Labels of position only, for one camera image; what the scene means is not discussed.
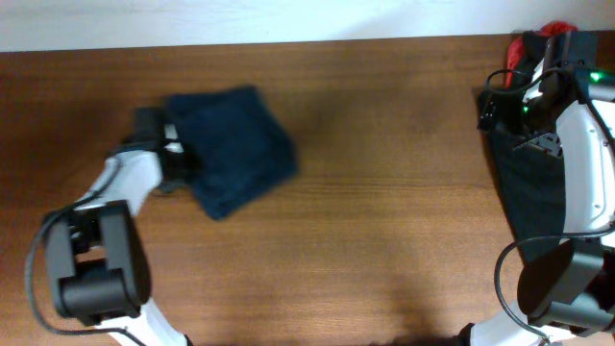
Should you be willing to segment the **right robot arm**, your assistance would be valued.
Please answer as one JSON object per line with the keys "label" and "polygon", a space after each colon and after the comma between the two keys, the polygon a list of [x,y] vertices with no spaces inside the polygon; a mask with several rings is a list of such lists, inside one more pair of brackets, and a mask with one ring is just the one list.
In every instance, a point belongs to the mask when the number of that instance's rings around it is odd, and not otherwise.
{"label": "right robot arm", "polygon": [[521,34],[504,87],[479,96],[506,219],[524,266],[513,302],[465,327],[459,345],[558,345],[614,331],[614,75],[598,39]]}

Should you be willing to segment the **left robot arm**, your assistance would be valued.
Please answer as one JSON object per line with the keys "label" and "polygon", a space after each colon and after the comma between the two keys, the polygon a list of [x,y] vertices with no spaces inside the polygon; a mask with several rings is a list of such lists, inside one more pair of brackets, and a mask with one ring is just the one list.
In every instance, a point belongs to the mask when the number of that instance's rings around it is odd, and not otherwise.
{"label": "left robot arm", "polygon": [[36,235],[57,314],[82,324],[68,331],[44,322],[45,329],[70,336],[108,334],[121,345],[190,345],[152,297],[135,225],[153,191],[181,188],[189,173],[170,115],[161,108],[136,110],[133,133],[106,158],[98,179],[79,200],[49,213]]}

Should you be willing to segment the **navy blue shorts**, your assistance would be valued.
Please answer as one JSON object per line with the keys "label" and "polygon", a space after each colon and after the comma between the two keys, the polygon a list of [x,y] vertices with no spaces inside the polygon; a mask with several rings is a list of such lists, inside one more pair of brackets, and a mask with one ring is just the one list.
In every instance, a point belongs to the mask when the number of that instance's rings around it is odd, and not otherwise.
{"label": "navy blue shorts", "polygon": [[298,172],[293,141],[254,86],[175,94],[166,110],[180,143],[197,160],[188,185],[214,220]]}

